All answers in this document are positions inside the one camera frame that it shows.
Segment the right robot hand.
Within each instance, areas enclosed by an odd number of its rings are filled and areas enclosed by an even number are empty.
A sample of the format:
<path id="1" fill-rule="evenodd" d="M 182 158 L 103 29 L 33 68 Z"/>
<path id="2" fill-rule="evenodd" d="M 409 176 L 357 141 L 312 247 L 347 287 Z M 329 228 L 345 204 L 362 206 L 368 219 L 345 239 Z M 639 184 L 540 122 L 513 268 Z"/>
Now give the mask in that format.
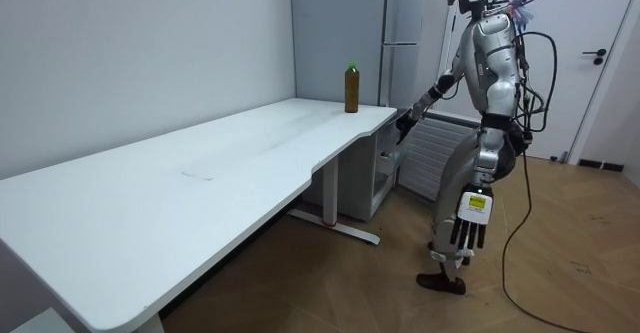
<path id="1" fill-rule="evenodd" d="M 411 129 L 418 123 L 419 119 L 413 116 L 411 110 L 407 110 L 404 112 L 396 121 L 395 126 L 399 131 L 399 138 L 396 142 L 397 145 L 400 145 L 407 135 L 410 133 Z"/>

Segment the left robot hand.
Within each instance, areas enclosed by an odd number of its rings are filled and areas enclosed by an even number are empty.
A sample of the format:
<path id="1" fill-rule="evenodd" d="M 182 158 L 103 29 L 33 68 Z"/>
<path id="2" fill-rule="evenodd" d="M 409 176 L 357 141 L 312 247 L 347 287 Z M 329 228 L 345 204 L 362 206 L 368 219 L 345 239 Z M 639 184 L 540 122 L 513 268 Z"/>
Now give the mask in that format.
<path id="1" fill-rule="evenodd" d="M 450 236 L 450 243 L 458 250 L 484 247 L 493 201 L 491 188 L 474 184 L 464 186 Z"/>

